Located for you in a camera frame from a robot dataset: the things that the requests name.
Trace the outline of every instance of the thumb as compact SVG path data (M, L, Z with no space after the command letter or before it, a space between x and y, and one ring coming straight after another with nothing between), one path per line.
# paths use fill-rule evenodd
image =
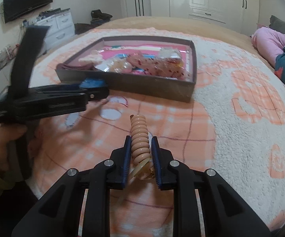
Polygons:
M26 133L27 127L20 124L1 124L0 125L0 143L6 144L14 141Z

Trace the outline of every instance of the drawer handle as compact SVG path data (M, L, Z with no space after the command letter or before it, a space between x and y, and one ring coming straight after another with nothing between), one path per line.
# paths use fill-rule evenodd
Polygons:
M59 36L57 36L56 38L57 38L58 40L60 40L60 39L63 39L65 35L66 35L66 33L63 33L62 35L59 35Z

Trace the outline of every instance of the shallow box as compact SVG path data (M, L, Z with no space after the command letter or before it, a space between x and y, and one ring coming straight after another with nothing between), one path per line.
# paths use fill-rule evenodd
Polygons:
M176 80L165 77L134 75L93 70L67 70L64 65L75 66L78 59L85 57L92 50L102 50L104 47L151 46L154 50L161 47L178 48L182 54L185 69L190 73L190 80ZM56 67L56 73L62 83L82 82L85 78L104 79L111 90L134 92L170 100L190 102L197 78L197 60L195 45L190 40L156 37L156 36L114 36L104 37L85 47L63 64Z

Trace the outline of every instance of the bed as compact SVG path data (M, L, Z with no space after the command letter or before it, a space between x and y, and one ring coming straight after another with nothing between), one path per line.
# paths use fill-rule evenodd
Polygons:
M115 20L41 57L30 85L59 83L57 64L102 36L129 34L192 39L198 59L192 102L111 91L109 99L89 103L85 112L42 120L42 148L28 181L35 195L41 197L67 169L85 170L108 158L122 147L129 116L142 113L151 135L175 159L201 171L215 168L270 230L281 229L279 236L285 236L285 86L251 38L195 20ZM120 196L111 192L112 234L171 235L171 192L160 192L152 180L134 181L121 205Z

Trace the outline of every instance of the gray pillow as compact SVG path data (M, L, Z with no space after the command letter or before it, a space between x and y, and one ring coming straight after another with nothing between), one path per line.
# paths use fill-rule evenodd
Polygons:
M285 21L280 20L279 18L275 16L271 16L270 18L270 26L271 29L281 32L282 34L285 34Z

